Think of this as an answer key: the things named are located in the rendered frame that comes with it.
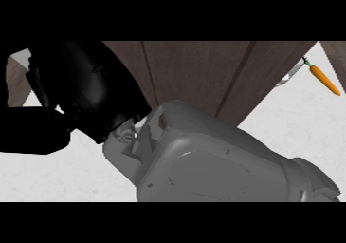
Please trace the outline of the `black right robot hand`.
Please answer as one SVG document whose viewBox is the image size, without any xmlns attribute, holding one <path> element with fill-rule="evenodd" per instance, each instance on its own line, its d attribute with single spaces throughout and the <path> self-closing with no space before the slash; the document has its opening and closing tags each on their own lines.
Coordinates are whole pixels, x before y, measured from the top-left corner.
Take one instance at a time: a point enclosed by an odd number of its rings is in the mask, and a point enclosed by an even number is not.
<svg viewBox="0 0 346 243">
<path fill-rule="evenodd" d="M 25 49 L 41 104 L 11 107 L 7 65 Z M 103 42 L 0 41 L 0 153 L 48 155 L 69 146 L 73 130 L 102 144 L 150 111 L 134 75 Z"/>
</svg>

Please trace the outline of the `brown wooden cabinet panel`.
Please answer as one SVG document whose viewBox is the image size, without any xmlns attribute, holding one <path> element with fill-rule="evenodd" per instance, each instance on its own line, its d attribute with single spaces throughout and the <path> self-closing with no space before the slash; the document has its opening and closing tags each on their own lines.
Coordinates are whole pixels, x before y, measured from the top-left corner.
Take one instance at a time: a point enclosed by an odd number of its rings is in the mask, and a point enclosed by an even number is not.
<svg viewBox="0 0 346 243">
<path fill-rule="evenodd" d="M 28 69 L 14 58 L 8 59 L 7 65 L 7 82 L 8 82 L 8 104 L 10 107 L 20 107 L 25 105 L 28 97 L 32 92 L 32 86 L 26 79 Z"/>
</svg>

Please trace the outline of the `brown wooden cabinet door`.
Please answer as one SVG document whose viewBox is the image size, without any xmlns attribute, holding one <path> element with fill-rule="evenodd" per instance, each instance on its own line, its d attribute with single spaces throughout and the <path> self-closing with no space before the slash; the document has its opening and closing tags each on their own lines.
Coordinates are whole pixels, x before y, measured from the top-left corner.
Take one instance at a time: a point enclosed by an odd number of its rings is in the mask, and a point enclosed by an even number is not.
<svg viewBox="0 0 346 243">
<path fill-rule="evenodd" d="M 153 107 L 181 100 L 237 125 L 314 46 L 311 41 L 109 41 Z"/>
</svg>

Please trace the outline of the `brown wooden cabinet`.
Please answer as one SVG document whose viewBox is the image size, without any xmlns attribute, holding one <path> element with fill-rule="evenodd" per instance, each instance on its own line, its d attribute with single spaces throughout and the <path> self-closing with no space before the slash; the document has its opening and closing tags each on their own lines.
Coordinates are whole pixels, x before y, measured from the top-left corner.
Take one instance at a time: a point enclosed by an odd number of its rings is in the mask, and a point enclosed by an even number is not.
<svg viewBox="0 0 346 243">
<path fill-rule="evenodd" d="M 323 41 L 322 45 L 346 94 L 346 41 Z"/>
</svg>

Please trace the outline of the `orange carrot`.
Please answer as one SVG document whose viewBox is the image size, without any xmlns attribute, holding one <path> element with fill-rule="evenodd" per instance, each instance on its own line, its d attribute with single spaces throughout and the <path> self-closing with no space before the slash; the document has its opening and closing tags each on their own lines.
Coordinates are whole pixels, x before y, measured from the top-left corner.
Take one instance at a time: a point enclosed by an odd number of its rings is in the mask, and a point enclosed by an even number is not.
<svg viewBox="0 0 346 243">
<path fill-rule="evenodd" d="M 308 59 L 305 58 L 305 64 L 308 65 L 308 70 L 313 74 L 313 76 L 317 78 L 317 80 L 322 82 L 322 84 L 325 85 L 325 87 L 332 91 L 332 93 L 339 96 L 341 95 L 341 91 L 338 89 L 338 87 L 335 86 L 331 78 L 328 77 L 328 75 L 325 74 L 323 70 L 320 69 L 320 67 L 317 65 L 314 65 Z"/>
</svg>

